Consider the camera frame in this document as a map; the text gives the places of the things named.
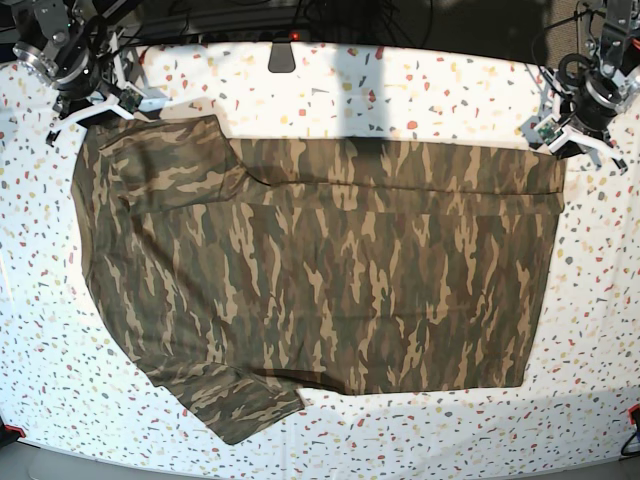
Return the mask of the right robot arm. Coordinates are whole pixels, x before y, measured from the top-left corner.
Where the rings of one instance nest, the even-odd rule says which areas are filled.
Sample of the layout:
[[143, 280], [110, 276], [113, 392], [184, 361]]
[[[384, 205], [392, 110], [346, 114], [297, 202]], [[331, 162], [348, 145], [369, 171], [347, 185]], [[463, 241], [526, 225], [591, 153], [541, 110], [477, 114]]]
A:
[[18, 62], [58, 92], [46, 143], [69, 125], [112, 112], [131, 119], [143, 94], [124, 74], [116, 24], [137, 1], [5, 1]]

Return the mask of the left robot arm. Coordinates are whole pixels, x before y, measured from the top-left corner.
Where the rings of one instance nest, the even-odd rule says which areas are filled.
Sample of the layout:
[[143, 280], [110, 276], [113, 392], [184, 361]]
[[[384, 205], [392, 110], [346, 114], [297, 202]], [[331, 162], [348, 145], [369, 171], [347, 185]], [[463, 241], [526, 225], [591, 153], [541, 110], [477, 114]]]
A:
[[535, 130], [559, 158], [588, 154], [598, 165], [628, 165], [614, 146], [609, 125], [639, 97], [639, 3], [603, 1], [574, 14], [586, 18], [584, 54], [563, 57], [548, 80], [554, 93], [550, 113]]

